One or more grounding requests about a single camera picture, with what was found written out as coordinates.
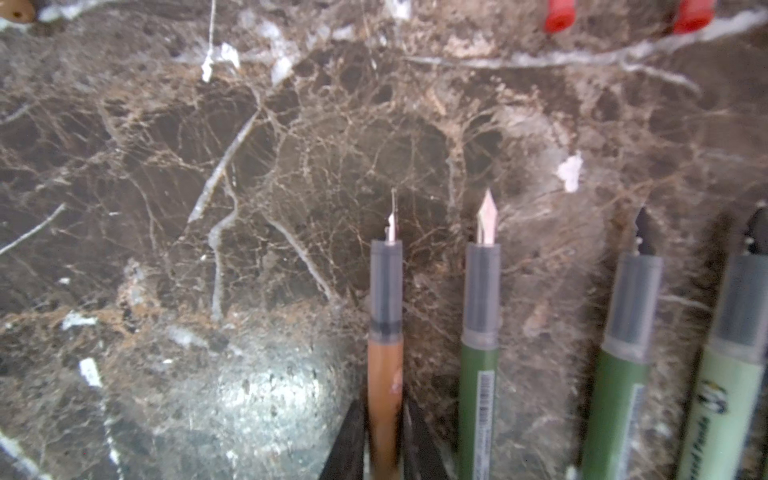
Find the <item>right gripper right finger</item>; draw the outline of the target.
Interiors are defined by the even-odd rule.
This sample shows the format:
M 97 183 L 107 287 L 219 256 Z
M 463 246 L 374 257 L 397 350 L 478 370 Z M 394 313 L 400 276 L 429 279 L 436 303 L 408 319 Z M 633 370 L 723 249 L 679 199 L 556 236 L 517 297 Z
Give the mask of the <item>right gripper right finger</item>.
M 406 480 L 448 480 L 448 474 L 422 409 L 405 397 L 402 413 L 401 450 L 403 478 Z

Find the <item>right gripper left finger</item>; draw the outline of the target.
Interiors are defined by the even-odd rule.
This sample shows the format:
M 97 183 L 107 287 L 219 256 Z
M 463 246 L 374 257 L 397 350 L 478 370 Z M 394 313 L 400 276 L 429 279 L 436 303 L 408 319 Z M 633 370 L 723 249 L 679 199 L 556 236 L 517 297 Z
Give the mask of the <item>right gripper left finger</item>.
M 366 409 L 354 400 L 347 411 L 319 480 L 363 480 Z

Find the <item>green pen front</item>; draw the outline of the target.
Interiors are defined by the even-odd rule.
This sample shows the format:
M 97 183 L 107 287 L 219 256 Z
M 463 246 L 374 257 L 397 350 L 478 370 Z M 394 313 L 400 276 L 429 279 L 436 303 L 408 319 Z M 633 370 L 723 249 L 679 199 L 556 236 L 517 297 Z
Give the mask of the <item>green pen front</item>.
M 491 477 L 496 369 L 499 361 L 498 210 L 486 191 L 466 248 L 461 335 L 457 468 L 460 479 Z

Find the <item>green pen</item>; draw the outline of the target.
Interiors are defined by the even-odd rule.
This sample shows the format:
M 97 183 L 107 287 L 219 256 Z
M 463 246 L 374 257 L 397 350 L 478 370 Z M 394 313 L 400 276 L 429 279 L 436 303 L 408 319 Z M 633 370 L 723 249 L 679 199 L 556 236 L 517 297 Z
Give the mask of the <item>green pen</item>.
M 587 432 L 583 479 L 625 479 L 631 440 L 650 371 L 652 338 L 664 261 L 642 207 L 618 259 L 598 355 Z
M 499 361 L 498 210 L 486 191 L 466 248 L 461 335 L 457 468 L 460 479 L 491 477 L 496 369 Z
M 728 258 L 689 404 L 677 479 L 734 479 L 766 369 L 767 204 Z

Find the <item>red pen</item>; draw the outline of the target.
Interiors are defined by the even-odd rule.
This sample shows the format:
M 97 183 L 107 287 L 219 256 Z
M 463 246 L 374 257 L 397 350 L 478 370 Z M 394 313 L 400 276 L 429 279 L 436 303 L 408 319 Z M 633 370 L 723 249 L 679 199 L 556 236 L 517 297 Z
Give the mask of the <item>red pen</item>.
M 715 17 L 716 0 L 680 0 L 672 32 L 688 34 L 708 26 Z
M 544 30 L 548 34 L 570 28 L 577 16 L 576 0 L 547 0 Z

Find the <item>brown pen short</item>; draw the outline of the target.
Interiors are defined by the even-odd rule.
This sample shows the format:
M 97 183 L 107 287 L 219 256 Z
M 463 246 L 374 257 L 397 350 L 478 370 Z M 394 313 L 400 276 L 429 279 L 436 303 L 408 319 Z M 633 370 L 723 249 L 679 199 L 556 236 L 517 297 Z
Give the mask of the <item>brown pen short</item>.
M 30 0 L 0 0 L 0 16 L 3 20 L 16 23 L 33 23 L 37 11 Z

